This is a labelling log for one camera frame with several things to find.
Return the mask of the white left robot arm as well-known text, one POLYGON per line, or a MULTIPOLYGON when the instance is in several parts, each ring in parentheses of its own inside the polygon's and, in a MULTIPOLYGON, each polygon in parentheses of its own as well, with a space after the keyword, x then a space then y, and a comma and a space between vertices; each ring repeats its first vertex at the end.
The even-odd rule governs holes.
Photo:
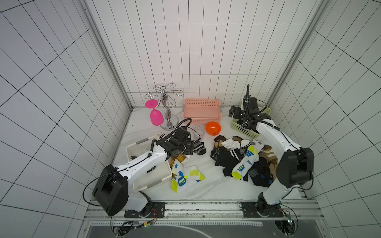
POLYGON ((93 197, 110 217, 122 210, 145 210, 148 197, 134 191, 133 183, 170 158, 193 153, 193 145, 187 126, 178 127, 159 140, 153 139, 149 150, 136 159, 119 167, 105 167, 95 180, 93 197))

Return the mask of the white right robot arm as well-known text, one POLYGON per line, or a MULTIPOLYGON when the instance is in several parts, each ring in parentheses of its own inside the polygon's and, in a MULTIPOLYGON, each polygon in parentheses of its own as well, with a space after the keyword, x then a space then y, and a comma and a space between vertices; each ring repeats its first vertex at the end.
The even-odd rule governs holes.
POLYGON ((244 125, 265 138, 264 142, 255 139, 250 143, 246 155, 234 167, 232 177, 242 179, 260 157, 259 152, 265 145, 272 147, 278 159, 275 181, 265 192, 260 193, 257 199, 256 211, 264 217, 267 212, 278 209, 281 200, 293 188, 313 179, 314 153, 286 136, 271 117, 260 110, 257 99, 250 94, 244 96, 241 108, 231 107, 229 116, 242 120, 244 125))

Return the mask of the black white striped sock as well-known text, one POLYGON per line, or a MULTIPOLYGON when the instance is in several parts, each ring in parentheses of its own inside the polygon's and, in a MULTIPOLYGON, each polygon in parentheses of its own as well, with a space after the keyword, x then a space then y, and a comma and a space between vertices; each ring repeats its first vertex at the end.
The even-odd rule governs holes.
POLYGON ((206 153, 206 148, 203 142, 197 142, 193 145, 193 152, 199 156, 206 153))

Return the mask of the white blue yellow sock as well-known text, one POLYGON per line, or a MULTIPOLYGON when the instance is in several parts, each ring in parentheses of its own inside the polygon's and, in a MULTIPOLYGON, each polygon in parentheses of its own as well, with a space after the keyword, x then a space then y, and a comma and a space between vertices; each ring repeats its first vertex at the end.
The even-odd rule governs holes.
POLYGON ((171 189, 176 193, 185 191, 198 182, 205 180, 205 176, 197 166, 184 167, 178 160, 173 163, 172 174, 175 176, 171 180, 171 189))

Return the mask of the brown yellow plaid sock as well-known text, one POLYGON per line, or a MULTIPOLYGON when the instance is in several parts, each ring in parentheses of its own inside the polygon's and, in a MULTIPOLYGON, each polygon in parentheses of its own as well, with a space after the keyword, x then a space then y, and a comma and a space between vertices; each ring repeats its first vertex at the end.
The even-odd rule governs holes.
POLYGON ((184 163, 191 158, 191 155, 180 154, 177 157, 170 158, 170 167, 174 168, 176 165, 180 165, 181 168, 184 167, 184 163))

